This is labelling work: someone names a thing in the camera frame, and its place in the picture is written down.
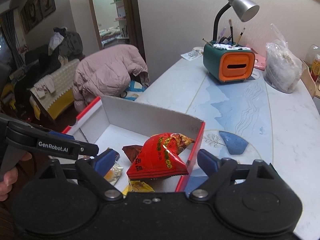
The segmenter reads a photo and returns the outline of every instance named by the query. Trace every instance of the doorway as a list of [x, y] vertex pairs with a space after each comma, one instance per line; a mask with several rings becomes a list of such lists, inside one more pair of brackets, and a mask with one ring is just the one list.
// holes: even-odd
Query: doorway
[[100, 49], [136, 46], [145, 60], [138, 0], [89, 0]]

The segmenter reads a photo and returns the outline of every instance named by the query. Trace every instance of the curtain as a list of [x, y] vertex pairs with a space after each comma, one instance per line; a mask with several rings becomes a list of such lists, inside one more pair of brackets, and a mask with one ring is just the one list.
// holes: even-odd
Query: curtain
[[14, 28], [13, 10], [7, 11], [0, 15], [0, 24], [3, 29], [2, 34], [5, 36], [7, 40], [7, 45], [12, 51], [12, 56], [16, 63], [16, 66], [17, 68], [20, 68], [24, 65], [24, 62], [16, 47], [16, 34]]

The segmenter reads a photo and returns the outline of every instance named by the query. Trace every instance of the floor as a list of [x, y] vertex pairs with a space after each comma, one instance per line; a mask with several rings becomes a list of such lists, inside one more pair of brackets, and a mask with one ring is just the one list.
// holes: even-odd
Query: floor
[[42, 125], [45, 128], [62, 132], [68, 125], [72, 126], [76, 123], [76, 116], [78, 112], [76, 111], [74, 105], [72, 104], [68, 109], [66, 109], [58, 118], [55, 120], [56, 125], [53, 124], [48, 118], [40, 116], [40, 121], [35, 119], [32, 123]]

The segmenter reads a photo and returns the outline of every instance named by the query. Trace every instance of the pink puffer jacket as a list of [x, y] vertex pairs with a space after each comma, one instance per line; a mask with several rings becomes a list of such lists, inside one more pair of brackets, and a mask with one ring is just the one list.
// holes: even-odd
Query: pink puffer jacket
[[116, 45], [84, 58], [73, 83], [76, 110], [81, 112], [97, 96], [119, 96], [129, 86], [131, 74], [149, 86], [147, 64], [132, 45]]

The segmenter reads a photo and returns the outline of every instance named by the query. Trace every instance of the white cardboard box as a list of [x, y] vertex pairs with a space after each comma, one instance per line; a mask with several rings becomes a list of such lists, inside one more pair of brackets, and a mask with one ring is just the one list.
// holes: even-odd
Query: white cardboard box
[[[123, 146], [143, 145], [150, 136], [164, 132], [181, 133], [195, 140], [179, 157], [191, 174], [204, 132], [204, 122], [187, 114], [116, 97], [99, 97], [78, 116], [74, 126], [63, 133], [76, 140], [99, 146], [99, 154], [112, 148], [120, 154], [117, 161], [124, 170], [115, 187], [123, 191], [128, 185], [127, 170], [131, 162], [122, 151]], [[59, 158], [60, 163], [74, 161]], [[189, 176], [158, 179], [152, 187], [157, 192], [183, 191]]]

